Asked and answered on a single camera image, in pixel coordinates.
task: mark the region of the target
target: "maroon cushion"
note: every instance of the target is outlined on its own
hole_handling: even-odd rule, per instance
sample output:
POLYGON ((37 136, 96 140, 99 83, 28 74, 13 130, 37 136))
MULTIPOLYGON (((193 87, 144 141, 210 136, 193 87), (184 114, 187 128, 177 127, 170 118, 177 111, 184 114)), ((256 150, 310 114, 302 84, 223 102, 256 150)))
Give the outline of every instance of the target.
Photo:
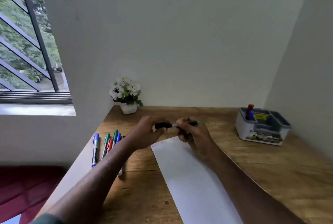
POLYGON ((0 223, 19 214, 20 224, 31 222, 65 173, 60 166, 0 166, 0 223))

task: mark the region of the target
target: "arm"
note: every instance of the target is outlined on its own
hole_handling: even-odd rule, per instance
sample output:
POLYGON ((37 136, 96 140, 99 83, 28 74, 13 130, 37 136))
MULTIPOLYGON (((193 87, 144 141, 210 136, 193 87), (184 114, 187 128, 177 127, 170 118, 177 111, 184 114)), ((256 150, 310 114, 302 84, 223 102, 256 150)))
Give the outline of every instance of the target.
POLYGON ((190 117, 177 121, 179 139, 188 142, 194 154, 216 173, 244 224, 304 224, 232 162, 212 140, 203 123, 191 126, 186 121, 196 119, 190 117))
POLYGON ((162 121, 168 122, 164 118, 142 117, 130 133, 46 213, 65 223, 93 223, 120 168, 134 151, 158 140, 165 129, 153 132, 152 126, 162 121))

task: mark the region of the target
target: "window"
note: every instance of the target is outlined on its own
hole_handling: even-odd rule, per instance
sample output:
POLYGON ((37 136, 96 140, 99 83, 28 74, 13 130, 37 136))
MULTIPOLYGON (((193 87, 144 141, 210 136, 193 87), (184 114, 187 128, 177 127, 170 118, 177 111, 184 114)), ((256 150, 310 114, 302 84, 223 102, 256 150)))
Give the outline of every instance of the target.
POLYGON ((43 0, 0 0, 0 103, 72 103, 43 0))

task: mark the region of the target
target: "person's left arm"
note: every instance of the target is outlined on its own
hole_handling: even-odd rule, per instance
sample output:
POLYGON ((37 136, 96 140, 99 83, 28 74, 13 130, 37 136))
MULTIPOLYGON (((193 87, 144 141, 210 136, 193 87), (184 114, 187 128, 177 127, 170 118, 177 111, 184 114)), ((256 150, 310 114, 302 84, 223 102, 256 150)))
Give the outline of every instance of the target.
POLYGON ((127 136, 46 214, 55 216, 64 223, 93 223, 126 160, 134 151, 156 142, 166 130, 162 128, 153 132, 152 126, 158 122, 169 121, 161 117, 142 117, 127 136))

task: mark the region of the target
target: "person's left hand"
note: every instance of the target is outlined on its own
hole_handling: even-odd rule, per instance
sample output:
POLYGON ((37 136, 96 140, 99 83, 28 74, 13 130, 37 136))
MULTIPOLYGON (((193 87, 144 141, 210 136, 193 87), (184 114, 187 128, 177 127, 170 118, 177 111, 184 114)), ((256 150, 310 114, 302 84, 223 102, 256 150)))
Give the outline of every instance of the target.
POLYGON ((147 148, 167 131, 166 128, 161 128, 153 132, 152 126, 159 122, 170 123, 169 120, 164 117, 143 116, 139 123, 127 134, 124 140, 126 139, 126 142, 130 144, 134 151, 147 148))

